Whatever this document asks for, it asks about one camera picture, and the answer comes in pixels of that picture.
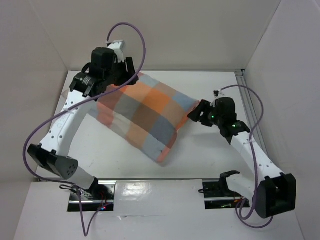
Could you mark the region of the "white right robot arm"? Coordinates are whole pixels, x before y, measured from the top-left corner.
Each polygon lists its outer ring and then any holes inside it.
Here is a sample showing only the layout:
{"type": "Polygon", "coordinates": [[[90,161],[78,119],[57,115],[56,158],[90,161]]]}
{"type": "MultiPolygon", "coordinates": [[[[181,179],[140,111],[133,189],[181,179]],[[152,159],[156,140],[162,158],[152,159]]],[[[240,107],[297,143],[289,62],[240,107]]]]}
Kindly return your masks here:
{"type": "Polygon", "coordinates": [[[232,98],[221,97],[212,103],[201,100],[187,117],[206,127],[217,126],[221,136],[241,155],[254,174],[254,180],[247,179],[237,170],[220,174],[220,194],[242,195],[263,219],[296,208],[296,178],[291,173],[285,174],[260,148],[249,127],[237,119],[232,98]]]}

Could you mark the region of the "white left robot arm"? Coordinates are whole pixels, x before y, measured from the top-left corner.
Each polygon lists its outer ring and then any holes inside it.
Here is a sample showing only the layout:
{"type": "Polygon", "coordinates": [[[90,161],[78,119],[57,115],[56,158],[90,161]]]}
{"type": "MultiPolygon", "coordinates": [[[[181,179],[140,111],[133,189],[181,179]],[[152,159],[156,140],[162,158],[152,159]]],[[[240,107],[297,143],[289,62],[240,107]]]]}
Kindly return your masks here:
{"type": "Polygon", "coordinates": [[[88,200],[108,197],[110,192],[69,157],[70,147],[84,118],[108,86],[121,86],[129,79],[132,85],[138,81],[133,59],[124,56],[122,45],[123,42],[116,41],[92,51],[91,61],[70,83],[62,115],[40,143],[31,144],[27,150],[41,168],[77,185],[88,200]]]}

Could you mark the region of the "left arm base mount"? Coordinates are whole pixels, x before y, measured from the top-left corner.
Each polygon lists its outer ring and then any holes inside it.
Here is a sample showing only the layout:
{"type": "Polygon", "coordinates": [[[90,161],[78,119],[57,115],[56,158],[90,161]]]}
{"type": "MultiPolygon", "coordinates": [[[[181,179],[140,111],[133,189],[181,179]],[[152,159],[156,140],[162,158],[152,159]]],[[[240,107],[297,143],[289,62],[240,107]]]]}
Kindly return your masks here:
{"type": "MultiPolygon", "coordinates": [[[[92,196],[80,189],[82,210],[84,212],[95,212],[99,209],[100,212],[113,212],[115,199],[115,180],[99,180],[99,184],[107,188],[108,194],[99,193],[98,196],[92,196]]],[[[69,185],[61,184],[61,190],[69,192],[69,200],[67,205],[67,212],[75,213],[80,211],[80,202],[77,192],[69,185]]]]}

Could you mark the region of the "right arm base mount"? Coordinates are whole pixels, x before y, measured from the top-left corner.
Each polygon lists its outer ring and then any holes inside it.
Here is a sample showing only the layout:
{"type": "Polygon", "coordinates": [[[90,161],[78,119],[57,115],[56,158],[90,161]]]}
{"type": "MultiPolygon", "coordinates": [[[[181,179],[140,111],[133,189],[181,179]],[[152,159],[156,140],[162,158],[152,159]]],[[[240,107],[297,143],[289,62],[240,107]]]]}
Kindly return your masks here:
{"type": "Polygon", "coordinates": [[[228,187],[227,178],[237,177],[239,174],[239,171],[232,170],[221,173],[219,178],[202,180],[202,188],[198,192],[204,197],[204,208],[206,210],[234,209],[237,204],[242,202],[244,202],[244,208],[250,207],[248,200],[228,187]]]}

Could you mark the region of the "orange grey checked pillowcase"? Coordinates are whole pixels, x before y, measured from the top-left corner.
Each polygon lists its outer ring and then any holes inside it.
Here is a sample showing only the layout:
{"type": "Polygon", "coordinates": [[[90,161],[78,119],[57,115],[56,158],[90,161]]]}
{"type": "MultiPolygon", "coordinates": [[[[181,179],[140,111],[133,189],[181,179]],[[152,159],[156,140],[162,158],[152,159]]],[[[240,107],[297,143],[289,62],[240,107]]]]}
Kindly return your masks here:
{"type": "Polygon", "coordinates": [[[162,163],[199,101],[140,73],[134,85],[101,97],[89,115],[151,160],[162,163]]]}

